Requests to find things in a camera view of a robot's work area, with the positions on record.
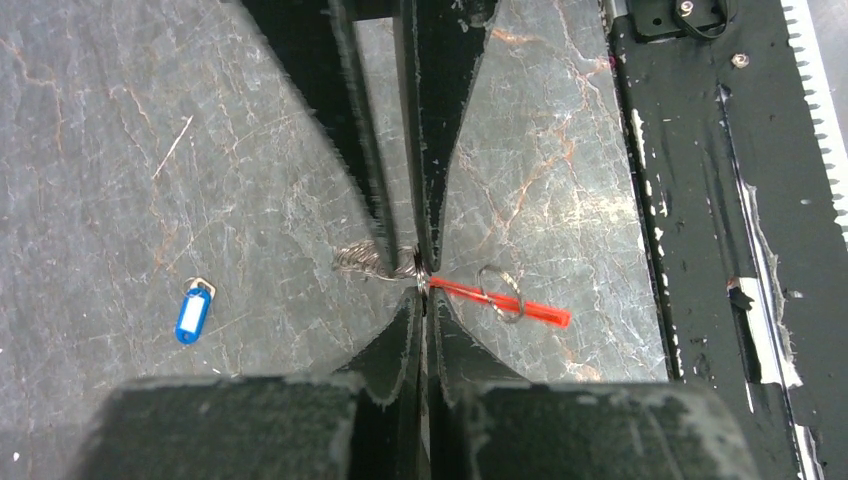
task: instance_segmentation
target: red stick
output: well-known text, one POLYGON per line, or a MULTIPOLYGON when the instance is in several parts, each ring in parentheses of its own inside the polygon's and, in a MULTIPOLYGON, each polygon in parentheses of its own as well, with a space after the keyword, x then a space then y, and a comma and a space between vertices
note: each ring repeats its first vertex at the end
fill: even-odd
MULTIPOLYGON (((489 304, 489 300, 483 295, 482 290, 476 287, 463 285, 461 283, 451 282, 439 277, 430 278, 430 286, 433 288, 444 289, 447 293, 457 297, 467 298, 477 303, 489 304)), ((489 298, 495 302, 495 305, 502 310, 519 313, 521 308, 517 298, 508 297, 499 293, 487 293, 489 298)), ((568 310, 550 307, 534 302, 524 302, 524 315, 548 322, 561 328, 568 326, 571 322, 571 313, 568 310)))

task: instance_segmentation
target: white toothed strip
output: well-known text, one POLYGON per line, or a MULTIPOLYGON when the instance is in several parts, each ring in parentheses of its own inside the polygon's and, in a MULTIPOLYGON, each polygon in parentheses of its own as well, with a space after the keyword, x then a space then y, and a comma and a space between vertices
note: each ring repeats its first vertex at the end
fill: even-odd
POLYGON ((810 105, 816 138, 830 180, 830 191, 838 213, 836 223, 842 227, 842 238, 848 244, 848 155, 833 108, 813 19, 806 0, 781 0, 780 3, 789 30, 789 45, 795 51, 798 72, 807 92, 805 100, 810 105))

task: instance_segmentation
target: marble surface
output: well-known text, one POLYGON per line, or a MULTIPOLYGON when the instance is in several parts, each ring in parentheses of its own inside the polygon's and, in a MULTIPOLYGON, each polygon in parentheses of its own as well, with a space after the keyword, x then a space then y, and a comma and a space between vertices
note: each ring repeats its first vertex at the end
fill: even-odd
MULTIPOLYGON (((451 170, 441 275, 497 264, 574 313, 457 303, 533 380, 665 378, 599 15, 504 0, 451 170)), ((391 24, 358 33, 412 243, 391 24)), ((353 192, 235 6, 12 0, 0 91, 0 478, 59 477, 126 379, 326 371, 389 321, 402 285, 331 270, 366 235, 353 192), (185 347, 196 275, 218 295, 185 347)))

